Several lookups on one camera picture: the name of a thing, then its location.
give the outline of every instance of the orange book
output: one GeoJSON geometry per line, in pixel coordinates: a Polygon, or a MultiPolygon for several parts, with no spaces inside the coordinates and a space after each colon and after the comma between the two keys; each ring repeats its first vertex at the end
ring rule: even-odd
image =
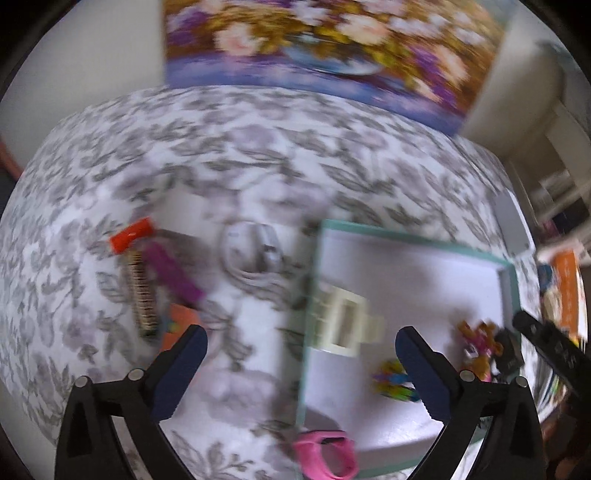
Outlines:
{"type": "Polygon", "coordinates": [[[183,307],[177,303],[170,304],[170,321],[162,337],[160,351],[170,350],[191,325],[201,325],[199,315],[193,309],[183,307]]]}
{"type": "Polygon", "coordinates": [[[572,250],[558,253],[554,257],[554,268],[558,278],[558,290],[562,302],[562,317],[558,327],[569,337],[579,332],[579,283],[577,280],[577,258],[572,250]]]}

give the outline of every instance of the canvas print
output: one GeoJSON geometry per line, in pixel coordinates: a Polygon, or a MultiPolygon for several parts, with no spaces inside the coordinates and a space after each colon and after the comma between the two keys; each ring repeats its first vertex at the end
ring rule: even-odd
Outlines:
{"type": "Polygon", "coordinates": [[[167,83],[327,93],[454,134],[514,6],[515,0],[164,0],[167,83]]]}

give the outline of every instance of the bed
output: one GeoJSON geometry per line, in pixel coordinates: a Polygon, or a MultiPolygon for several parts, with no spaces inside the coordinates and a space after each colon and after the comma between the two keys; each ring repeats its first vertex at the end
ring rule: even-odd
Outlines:
{"type": "MultiPolygon", "coordinates": [[[[197,478],[294,478],[287,447],[320,221],[507,257],[489,205],[506,187],[499,160],[464,138],[317,93],[149,89],[86,108],[46,138],[0,221],[0,379],[55,443],[76,377],[118,380],[149,365],[158,345],[137,335],[107,238],[150,215],[169,190],[186,189],[201,204],[183,213],[198,217],[202,234],[162,239],[210,292],[200,305],[210,352],[161,427],[197,478]],[[276,226],[279,274],[251,281],[246,267],[230,268],[220,238],[244,220],[276,226]]],[[[516,268],[521,304],[537,314],[534,261],[516,268]]],[[[158,288],[159,305],[165,295],[158,288]]],[[[537,356],[527,343],[524,355],[533,385],[537,356]]],[[[137,477],[147,478],[122,435],[137,477]]]]}

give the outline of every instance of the white plastic clip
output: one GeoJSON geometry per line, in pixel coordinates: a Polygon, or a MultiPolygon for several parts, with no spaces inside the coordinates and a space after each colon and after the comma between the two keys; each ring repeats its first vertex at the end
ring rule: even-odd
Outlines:
{"type": "Polygon", "coordinates": [[[362,343],[381,341],[384,319],[370,317],[364,297],[337,287],[317,299],[316,348],[356,356],[362,343]]]}

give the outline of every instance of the white wall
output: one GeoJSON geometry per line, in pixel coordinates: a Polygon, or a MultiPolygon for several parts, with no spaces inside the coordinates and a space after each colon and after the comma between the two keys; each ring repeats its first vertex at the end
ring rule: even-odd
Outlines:
{"type": "MultiPolygon", "coordinates": [[[[560,87],[557,65],[535,44],[549,38],[520,6],[464,136],[500,157],[514,149],[560,87]]],[[[18,72],[0,103],[0,135],[24,166],[66,115],[162,83],[161,0],[84,0],[18,72]]]]}
{"type": "Polygon", "coordinates": [[[53,480],[56,449],[0,381],[0,423],[35,480],[53,480]]]}
{"type": "Polygon", "coordinates": [[[160,12],[161,0],[83,0],[41,39],[0,102],[21,166],[65,116],[164,83],[160,12]]]}
{"type": "Polygon", "coordinates": [[[516,149],[561,94],[561,68],[537,45],[541,40],[561,43],[520,4],[495,65],[460,132],[501,160],[516,149]]]}

